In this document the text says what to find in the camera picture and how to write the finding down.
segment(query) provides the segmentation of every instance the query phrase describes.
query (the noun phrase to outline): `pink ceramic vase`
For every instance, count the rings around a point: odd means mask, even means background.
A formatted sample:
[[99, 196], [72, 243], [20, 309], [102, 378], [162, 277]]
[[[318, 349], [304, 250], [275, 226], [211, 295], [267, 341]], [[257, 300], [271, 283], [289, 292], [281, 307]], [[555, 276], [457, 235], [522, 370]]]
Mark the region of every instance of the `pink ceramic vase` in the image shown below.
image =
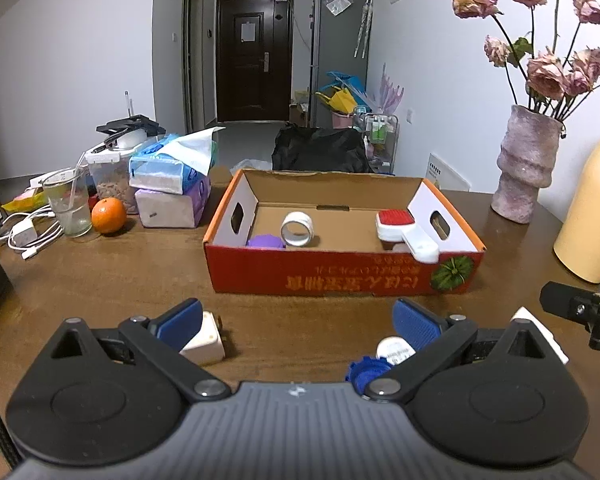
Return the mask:
[[497, 161], [502, 175], [491, 202], [496, 213], [519, 224], [529, 223], [540, 188], [551, 185], [561, 132], [561, 122], [523, 106], [511, 107]]

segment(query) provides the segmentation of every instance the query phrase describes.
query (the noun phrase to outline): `red box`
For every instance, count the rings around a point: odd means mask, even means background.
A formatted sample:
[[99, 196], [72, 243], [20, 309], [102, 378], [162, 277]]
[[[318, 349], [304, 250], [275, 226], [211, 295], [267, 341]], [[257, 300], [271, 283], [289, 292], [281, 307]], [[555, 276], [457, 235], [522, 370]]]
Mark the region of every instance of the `red box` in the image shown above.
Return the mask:
[[[409, 208], [440, 247], [437, 264], [395, 253], [378, 239], [376, 213]], [[308, 214], [314, 239], [302, 248], [247, 248], [280, 235], [291, 211]], [[380, 174], [240, 170], [206, 231], [216, 292], [295, 296], [415, 296], [464, 292], [482, 261], [480, 238], [426, 179]]]

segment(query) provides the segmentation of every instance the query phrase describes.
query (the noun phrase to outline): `wooden table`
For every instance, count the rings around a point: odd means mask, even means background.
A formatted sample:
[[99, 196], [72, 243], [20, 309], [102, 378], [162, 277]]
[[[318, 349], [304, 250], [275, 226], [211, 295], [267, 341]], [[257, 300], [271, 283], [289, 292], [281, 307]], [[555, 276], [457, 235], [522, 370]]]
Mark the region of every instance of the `wooden table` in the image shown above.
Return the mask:
[[[215, 182], [226, 181], [222, 176]], [[240, 380], [341, 381], [352, 360], [373, 354], [393, 335], [391, 298], [293, 298], [216, 294], [202, 250], [205, 225], [218, 205], [216, 185], [202, 227], [146, 230], [78, 243], [63, 238], [27, 262], [8, 250], [0, 260], [13, 282], [0, 306], [0, 410], [33, 359], [64, 318], [114, 327], [125, 317], [155, 317], [195, 296], [222, 317], [228, 358], [209, 371], [235, 386]], [[576, 463], [600, 479], [600, 352], [583, 327], [545, 314], [540, 288], [548, 281], [587, 286], [552, 253], [560, 222], [538, 207], [528, 226], [490, 208], [490, 195], [449, 192], [488, 251], [470, 291], [423, 296], [442, 315], [462, 313], [480, 326], [504, 327], [526, 306], [554, 332], [570, 357], [568, 368], [587, 397], [590, 424]], [[7, 468], [0, 456], [0, 477]]]

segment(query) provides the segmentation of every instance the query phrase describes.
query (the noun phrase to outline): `orange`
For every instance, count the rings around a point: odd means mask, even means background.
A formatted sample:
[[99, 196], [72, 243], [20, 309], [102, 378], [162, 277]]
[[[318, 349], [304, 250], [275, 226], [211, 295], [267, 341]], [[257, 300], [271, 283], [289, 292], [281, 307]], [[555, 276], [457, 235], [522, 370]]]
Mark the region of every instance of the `orange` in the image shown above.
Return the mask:
[[91, 223], [94, 229], [105, 235], [120, 231], [125, 222], [125, 205], [118, 198], [104, 198], [91, 211]]

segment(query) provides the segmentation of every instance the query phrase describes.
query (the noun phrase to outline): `refrigerator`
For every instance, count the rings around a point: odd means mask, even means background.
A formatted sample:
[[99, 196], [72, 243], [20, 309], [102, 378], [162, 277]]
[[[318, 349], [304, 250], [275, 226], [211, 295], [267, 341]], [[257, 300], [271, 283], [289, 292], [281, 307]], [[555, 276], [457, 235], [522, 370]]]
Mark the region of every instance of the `refrigerator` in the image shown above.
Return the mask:
[[368, 53], [362, 58], [362, 42], [358, 57], [353, 57], [358, 42], [365, 0], [353, 3], [334, 16], [326, 6], [327, 0], [314, 0], [312, 22], [311, 76], [309, 84], [309, 126], [331, 128], [331, 112], [315, 96], [317, 89], [333, 78], [327, 72], [338, 71], [357, 75], [366, 86]]

